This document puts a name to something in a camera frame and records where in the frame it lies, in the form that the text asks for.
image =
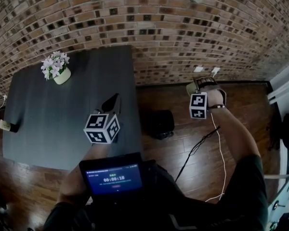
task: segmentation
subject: person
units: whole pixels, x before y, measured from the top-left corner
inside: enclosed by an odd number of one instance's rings
[[[208,92],[208,106],[223,104],[218,90]],[[217,204],[184,196],[173,178],[156,164],[148,166],[155,185],[150,197],[128,206],[94,206],[76,166],[63,180],[57,204],[44,231],[92,230],[248,230],[265,229],[268,215],[263,168],[256,142],[226,108],[210,110],[225,137],[236,168]],[[83,160],[106,157],[108,145],[95,145]]]

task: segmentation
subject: tablet screen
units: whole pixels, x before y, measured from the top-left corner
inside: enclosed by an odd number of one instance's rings
[[[86,171],[94,194],[118,193],[142,188],[138,164]]]

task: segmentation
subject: black backpack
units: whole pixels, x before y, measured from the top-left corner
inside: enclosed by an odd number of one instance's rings
[[[162,140],[173,135],[174,121],[170,110],[154,111],[148,117],[148,134]]]

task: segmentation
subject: black cable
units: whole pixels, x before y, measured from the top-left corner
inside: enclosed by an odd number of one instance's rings
[[[204,143],[204,141],[211,137],[213,133],[215,133],[218,129],[220,129],[220,126],[218,126],[216,129],[214,129],[212,132],[208,133],[206,136],[203,136],[202,139],[192,148],[192,150],[190,151],[190,153],[188,154],[188,157],[187,157],[187,160],[185,161],[183,167],[181,168],[178,176],[177,176],[177,179],[180,177],[180,175],[182,174],[182,171],[183,169],[185,168],[186,164],[187,164],[187,161],[189,160],[189,157],[190,156],[193,156],[196,151],[199,149],[199,147]]]

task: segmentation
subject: white flower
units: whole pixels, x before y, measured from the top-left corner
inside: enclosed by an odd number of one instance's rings
[[[69,64],[68,60],[69,60],[69,57],[67,56],[67,57],[64,59],[64,61],[65,61],[66,64]]]
[[[40,67],[42,70],[48,69],[48,67],[53,65],[53,60],[50,57],[47,57],[44,61],[42,61],[43,66]]]
[[[53,65],[55,65],[59,69],[62,69],[63,68],[63,64],[64,64],[64,62],[61,62],[60,60],[58,60]]]
[[[43,74],[44,74],[45,79],[49,79],[49,70],[48,69],[43,70]]]
[[[52,57],[52,58],[55,58],[55,57],[57,57],[57,56],[60,56],[60,54],[61,54],[61,52],[59,52],[59,51],[54,51],[54,52],[51,54],[51,57]]]
[[[56,76],[59,76],[59,68],[56,66],[53,66],[53,69],[50,71],[50,73],[53,75],[53,78],[55,78]]]
[[[65,62],[66,64],[69,64],[68,60],[69,60],[69,57],[67,56],[67,54],[61,53],[60,61]]]

